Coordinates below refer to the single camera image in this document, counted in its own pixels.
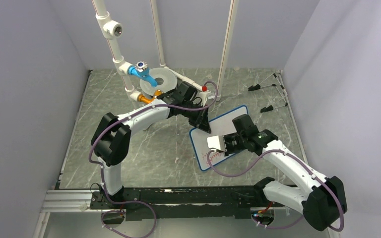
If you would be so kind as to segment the blue framed whiteboard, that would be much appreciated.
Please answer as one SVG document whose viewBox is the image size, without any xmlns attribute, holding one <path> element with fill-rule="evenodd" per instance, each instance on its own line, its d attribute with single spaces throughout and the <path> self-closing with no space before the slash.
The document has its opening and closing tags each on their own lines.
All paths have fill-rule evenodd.
<svg viewBox="0 0 381 238">
<path fill-rule="evenodd" d="M 198 128 L 193 128 L 189 131 L 191 144 L 195 153 L 198 166 L 201 171 L 207 171 L 210 169 L 207 162 L 207 153 L 209 147 L 207 144 L 207 138 L 211 136 L 226 135 L 236 132 L 232 119 L 248 114 L 249 110 L 246 105 L 236 107 L 220 116 L 217 116 L 209 121 L 211 133 L 206 133 Z"/>
</svg>

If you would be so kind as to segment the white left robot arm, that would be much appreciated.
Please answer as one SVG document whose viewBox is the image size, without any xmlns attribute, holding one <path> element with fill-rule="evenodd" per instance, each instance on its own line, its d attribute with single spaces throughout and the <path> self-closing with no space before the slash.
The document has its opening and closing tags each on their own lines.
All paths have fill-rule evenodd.
<svg viewBox="0 0 381 238">
<path fill-rule="evenodd" d="M 124 186 L 121 163 L 129 152 L 130 139 L 150 125 L 178 115 L 188 119 L 191 126 L 211 133 L 208 121 L 209 106 L 195 102 L 197 89 L 187 82 L 167 92 L 156 91 L 152 99 L 139 96 L 144 106 L 122 115 L 103 115 L 91 139 L 89 162 L 101 169 L 100 186 L 103 202 L 110 208 L 121 205 Z"/>
</svg>

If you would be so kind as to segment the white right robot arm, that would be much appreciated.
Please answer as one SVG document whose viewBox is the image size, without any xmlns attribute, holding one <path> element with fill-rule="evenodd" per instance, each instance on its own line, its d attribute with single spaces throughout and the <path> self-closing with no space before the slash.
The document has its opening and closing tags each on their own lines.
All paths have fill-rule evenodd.
<svg viewBox="0 0 381 238">
<path fill-rule="evenodd" d="M 260 131 L 249 115 L 238 116 L 232 123 L 236 131 L 220 137 L 219 151 L 225 155 L 244 150 L 255 153 L 295 184 L 291 187 L 273 178 L 262 179 L 254 185 L 256 204 L 277 202 L 299 212 L 318 231 L 343 231 L 348 208 L 344 183 L 339 177 L 326 176 L 310 167 L 270 130 Z"/>
</svg>

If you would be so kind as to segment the orange brass faucet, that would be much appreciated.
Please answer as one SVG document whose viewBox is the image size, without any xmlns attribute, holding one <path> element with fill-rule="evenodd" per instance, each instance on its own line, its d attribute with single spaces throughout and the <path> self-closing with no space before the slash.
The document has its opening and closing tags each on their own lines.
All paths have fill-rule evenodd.
<svg viewBox="0 0 381 238">
<path fill-rule="evenodd" d="M 138 96 L 137 101 L 141 102 L 141 103 L 144 103 L 144 104 L 150 104 L 155 99 L 157 99 L 158 96 L 160 96 L 162 94 L 163 94 L 163 92 L 161 90 L 155 90 L 154 94 L 151 97 L 146 97 L 143 93 L 141 93 Z"/>
</svg>

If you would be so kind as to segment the clear round plate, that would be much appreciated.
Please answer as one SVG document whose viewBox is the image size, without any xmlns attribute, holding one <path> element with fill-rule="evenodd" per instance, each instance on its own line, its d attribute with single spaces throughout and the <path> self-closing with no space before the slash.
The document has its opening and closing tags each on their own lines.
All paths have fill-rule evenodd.
<svg viewBox="0 0 381 238">
<path fill-rule="evenodd" d="M 161 67 L 152 68 L 149 71 L 149 75 L 157 83 L 156 87 L 152 87 L 149 82 L 146 82 L 142 79 L 139 81 L 143 93 L 147 96 L 153 96 L 156 90 L 160 90 L 165 93 L 172 89 L 176 89 L 177 87 L 178 80 L 176 76 L 168 69 Z"/>
</svg>

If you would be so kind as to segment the blue faucet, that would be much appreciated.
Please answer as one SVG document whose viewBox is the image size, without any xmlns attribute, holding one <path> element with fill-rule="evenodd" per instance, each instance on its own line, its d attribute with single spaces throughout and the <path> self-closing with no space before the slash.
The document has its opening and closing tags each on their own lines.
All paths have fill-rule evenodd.
<svg viewBox="0 0 381 238">
<path fill-rule="evenodd" d="M 158 86 L 156 80 L 150 75 L 150 68 L 144 61 L 139 61 L 128 68 L 127 73 L 148 82 L 151 87 Z"/>
</svg>

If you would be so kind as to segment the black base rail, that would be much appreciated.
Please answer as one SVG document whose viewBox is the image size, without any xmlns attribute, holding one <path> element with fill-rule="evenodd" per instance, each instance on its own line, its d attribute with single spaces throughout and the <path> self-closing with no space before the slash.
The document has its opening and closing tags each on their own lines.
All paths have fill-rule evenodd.
<svg viewBox="0 0 381 238">
<path fill-rule="evenodd" d="M 249 219 L 259 210 L 273 214 L 281 205 L 270 202 L 253 186 L 124 188 L 110 202 L 102 189 L 92 192 L 90 209 L 122 210 L 127 221 L 168 218 L 234 217 Z"/>
</svg>

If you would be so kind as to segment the white PVC pipe frame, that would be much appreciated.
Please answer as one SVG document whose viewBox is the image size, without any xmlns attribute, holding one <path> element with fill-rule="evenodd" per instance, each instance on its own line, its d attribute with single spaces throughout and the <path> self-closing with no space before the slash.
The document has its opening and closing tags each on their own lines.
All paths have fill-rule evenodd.
<svg viewBox="0 0 381 238">
<path fill-rule="evenodd" d="M 120 47 L 117 41 L 117 38 L 123 32 L 123 27 L 119 22 L 114 21 L 111 18 L 111 15 L 107 11 L 105 2 L 103 0 L 93 0 L 92 4 L 96 12 L 95 18 L 98 22 L 102 35 L 105 37 L 108 43 L 108 46 L 110 48 L 114 66 L 118 74 L 122 78 L 128 98 L 132 101 L 133 107 L 136 109 L 138 108 L 138 103 L 139 103 L 137 101 L 137 98 L 141 93 L 135 89 L 133 83 L 131 82 L 129 78 L 131 75 L 127 73 L 128 68 L 132 66 L 133 64 L 125 60 L 124 56 L 122 55 L 120 51 Z M 152 19 L 154 24 L 155 36 L 156 36 L 156 44 L 157 44 L 160 67 L 170 70 L 176 76 L 176 78 L 178 78 L 179 80 L 183 82 L 187 82 L 191 84 L 198 91 L 201 91 L 201 87 L 202 87 L 201 85 L 196 83 L 194 80 L 172 70 L 166 65 L 163 44 L 162 44 L 157 2 L 155 0 L 151 0 L 150 6 L 151 6 L 151 14 L 152 14 Z M 221 91 L 222 91 L 222 87 L 224 83 L 224 74 L 225 74 L 226 66 L 228 65 L 230 44 L 232 42 L 233 32 L 235 28 L 238 6 L 239 6 L 238 0 L 230 1 L 227 28 L 226 28 L 221 63 L 219 68 L 219 76 L 217 80 L 217 92 L 216 92 L 217 95 L 215 96 L 214 99 L 211 99 L 213 102 L 218 102 L 221 99 Z"/>
</svg>

